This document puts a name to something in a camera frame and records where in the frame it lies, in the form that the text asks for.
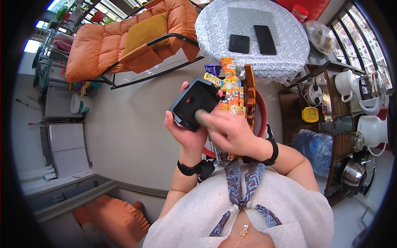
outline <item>smartphone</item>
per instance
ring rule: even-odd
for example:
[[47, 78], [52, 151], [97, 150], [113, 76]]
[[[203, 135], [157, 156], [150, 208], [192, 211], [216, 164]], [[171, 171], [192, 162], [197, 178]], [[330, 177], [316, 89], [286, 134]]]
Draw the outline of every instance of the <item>smartphone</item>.
[[243, 35], [230, 35], [229, 51], [249, 54], [249, 37]]
[[265, 55], [276, 55], [276, 47], [268, 26], [254, 25], [259, 52]]

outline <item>blue plastic bag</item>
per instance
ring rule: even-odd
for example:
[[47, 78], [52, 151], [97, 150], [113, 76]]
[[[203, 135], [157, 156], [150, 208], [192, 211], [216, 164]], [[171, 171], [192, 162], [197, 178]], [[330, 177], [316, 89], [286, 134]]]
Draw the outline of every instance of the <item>blue plastic bag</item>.
[[331, 135], [301, 129], [292, 142], [292, 147], [309, 160], [314, 173], [328, 177], [332, 156]]

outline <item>white bucket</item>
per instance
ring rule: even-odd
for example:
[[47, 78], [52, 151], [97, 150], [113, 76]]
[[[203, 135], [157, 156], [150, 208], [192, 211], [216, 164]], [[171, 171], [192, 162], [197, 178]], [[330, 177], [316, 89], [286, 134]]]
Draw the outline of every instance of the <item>white bucket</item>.
[[88, 96], [74, 94], [70, 102], [70, 111], [72, 113], [87, 113], [93, 105], [93, 100]]

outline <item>black power bank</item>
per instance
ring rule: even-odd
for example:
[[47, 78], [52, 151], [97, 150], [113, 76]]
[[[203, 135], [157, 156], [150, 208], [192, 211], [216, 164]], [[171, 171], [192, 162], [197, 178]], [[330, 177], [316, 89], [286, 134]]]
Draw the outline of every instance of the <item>black power bank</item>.
[[249, 54], [249, 37], [243, 35], [230, 35], [229, 51]]

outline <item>white electric kettle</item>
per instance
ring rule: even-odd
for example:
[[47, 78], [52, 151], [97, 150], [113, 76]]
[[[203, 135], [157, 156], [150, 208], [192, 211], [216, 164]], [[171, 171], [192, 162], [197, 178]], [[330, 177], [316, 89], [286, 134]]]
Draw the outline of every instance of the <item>white electric kettle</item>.
[[[364, 146], [368, 147], [368, 151], [374, 156], [380, 156], [389, 143], [387, 136], [387, 119], [382, 121], [376, 115], [363, 115], [358, 120], [357, 131], [364, 136]], [[374, 154], [370, 147], [377, 147], [380, 143], [385, 143], [379, 154]]]

